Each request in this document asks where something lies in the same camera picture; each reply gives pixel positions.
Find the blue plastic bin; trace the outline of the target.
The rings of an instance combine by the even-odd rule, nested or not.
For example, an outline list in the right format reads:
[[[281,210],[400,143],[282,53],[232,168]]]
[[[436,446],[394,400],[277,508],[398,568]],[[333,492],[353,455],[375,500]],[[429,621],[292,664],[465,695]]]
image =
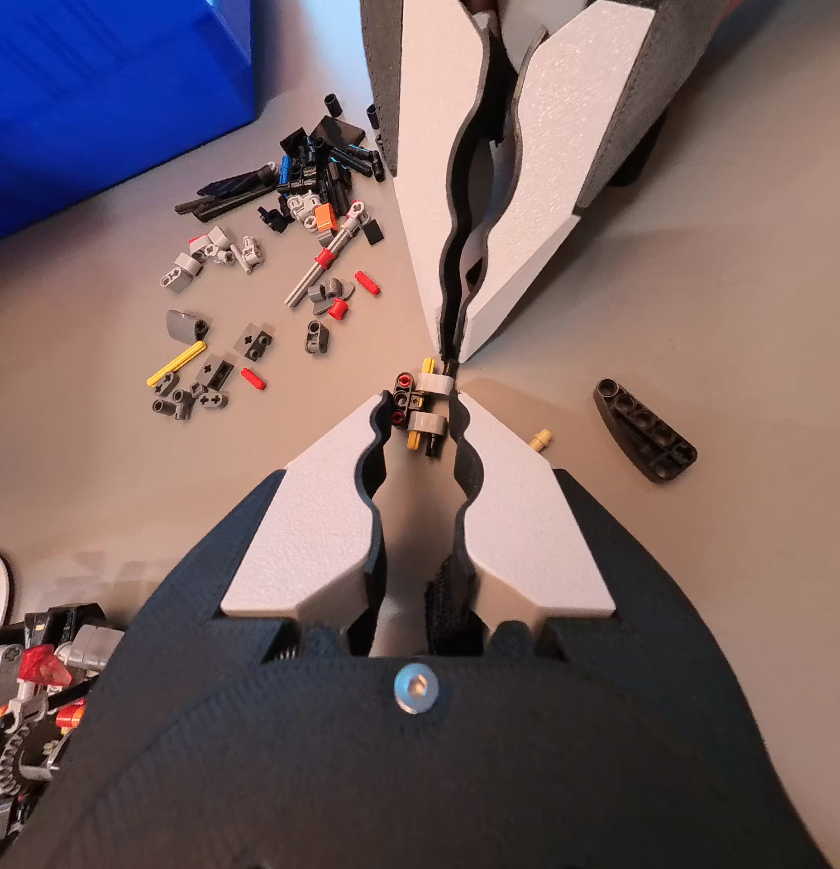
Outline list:
[[[254,120],[252,2],[0,1],[0,239]]]

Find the pile of lego pieces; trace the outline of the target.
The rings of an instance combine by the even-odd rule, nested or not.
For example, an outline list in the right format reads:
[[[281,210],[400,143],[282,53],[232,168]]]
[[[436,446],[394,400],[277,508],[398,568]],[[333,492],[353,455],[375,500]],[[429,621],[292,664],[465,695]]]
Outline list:
[[[263,225],[282,234],[292,225],[300,226],[319,246],[310,270],[285,301],[291,309],[303,300],[313,304],[313,319],[306,329],[305,352],[327,352],[329,330],[322,318],[340,320],[348,311],[355,291],[352,283],[325,273],[349,243],[362,234],[370,245],[382,241],[377,220],[367,206],[353,197],[352,177],[361,175],[377,182],[386,179],[381,153],[365,148],[364,130],[344,120],[336,94],[325,96],[326,115],[312,132],[299,128],[281,141],[279,163],[213,181],[197,190],[197,197],[179,203],[175,212],[192,214],[201,223],[212,223],[239,206],[276,194],[271,208],[258,207]],[[194,407],[220,409],[229,401],[224,386],[235,368],[227,356],[211,353],[203,360],[189,384],[181,383],[180,370],[208,351],[206,337],[210,324],[188,311],[170,309],[165,314],[168,335],[187,346],[180,355],[151,376],[153,412],[176,420],[187,420]]]

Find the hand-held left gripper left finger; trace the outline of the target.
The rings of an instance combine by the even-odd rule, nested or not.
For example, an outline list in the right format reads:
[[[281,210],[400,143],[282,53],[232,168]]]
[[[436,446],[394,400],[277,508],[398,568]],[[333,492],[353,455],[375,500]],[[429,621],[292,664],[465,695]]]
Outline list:
[[[379,511],[393,397],[366,403],[284,469],[224,598],[233,617],[325,624],[371,646],[386,589]]]

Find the small yellow-axle lego assembly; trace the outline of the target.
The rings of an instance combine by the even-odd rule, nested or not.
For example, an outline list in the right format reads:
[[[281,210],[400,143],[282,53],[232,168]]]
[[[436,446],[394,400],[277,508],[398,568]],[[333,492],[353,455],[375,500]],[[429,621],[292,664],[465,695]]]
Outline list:
[[[417,451],[425,444],[425,455],[440,454],[448,432],[447,414],[434,412],[438,399],[448,398],[455,386],[456,364],[426,358],[420,372],[400,373],[392,390],[391,425],[407,432],[407,447]]]

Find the partly built lego model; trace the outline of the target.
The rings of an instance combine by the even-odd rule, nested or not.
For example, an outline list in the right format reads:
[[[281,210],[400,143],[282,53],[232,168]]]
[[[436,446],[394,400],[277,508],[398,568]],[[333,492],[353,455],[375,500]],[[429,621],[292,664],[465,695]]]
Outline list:
[[[55,606],[0,626],[0,854],[58,772],[123,636],[96,603]]]

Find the black curved lego beam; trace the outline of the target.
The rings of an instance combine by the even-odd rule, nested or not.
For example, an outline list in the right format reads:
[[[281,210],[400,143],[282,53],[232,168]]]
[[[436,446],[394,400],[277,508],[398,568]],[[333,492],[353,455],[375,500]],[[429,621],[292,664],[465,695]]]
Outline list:
[[[671,482],[697,460],[690,442],[617,381],[600,380],[593,398],[618,446],[651,482]]]

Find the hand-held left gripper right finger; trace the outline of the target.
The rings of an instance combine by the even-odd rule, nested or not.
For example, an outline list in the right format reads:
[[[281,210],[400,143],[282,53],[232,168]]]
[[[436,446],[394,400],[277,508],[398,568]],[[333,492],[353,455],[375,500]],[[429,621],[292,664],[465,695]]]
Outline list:
[[[552,466],[466,393],[449,403],[457,516],[454,599],[490,634],[558,617],[606,618],[615,603]]]

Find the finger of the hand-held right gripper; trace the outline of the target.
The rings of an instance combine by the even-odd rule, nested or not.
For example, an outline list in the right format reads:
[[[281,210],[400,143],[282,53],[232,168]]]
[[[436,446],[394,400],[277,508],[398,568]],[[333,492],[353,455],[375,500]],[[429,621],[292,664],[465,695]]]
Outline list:
[[[469,356],[460,260],[471,229],[491,39],[461,2],[404,2],[394,186],[436,350]]]
[[[567,234],[654,10],[595,2],[539,44],[515,101],[515,186],[487,235],[459,361],[498,329]]]

